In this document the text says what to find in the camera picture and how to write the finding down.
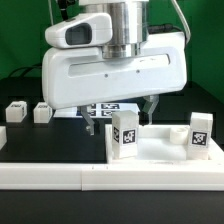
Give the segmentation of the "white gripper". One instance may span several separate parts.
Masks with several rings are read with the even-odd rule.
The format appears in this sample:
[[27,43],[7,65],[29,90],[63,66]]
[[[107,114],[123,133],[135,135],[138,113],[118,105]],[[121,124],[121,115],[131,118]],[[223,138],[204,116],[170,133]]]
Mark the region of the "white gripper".
[[151,34],[137,54],[124,57],[105,55],[112,34],[107,13],[82,13],[45,31],[50,49],[42,62],[44,101],[54,109],[81,106],[90,135],[95,123],[87,105],[145,96],[144,119],[151,124],[156,94],[178,91],[187,81],[183,33]]

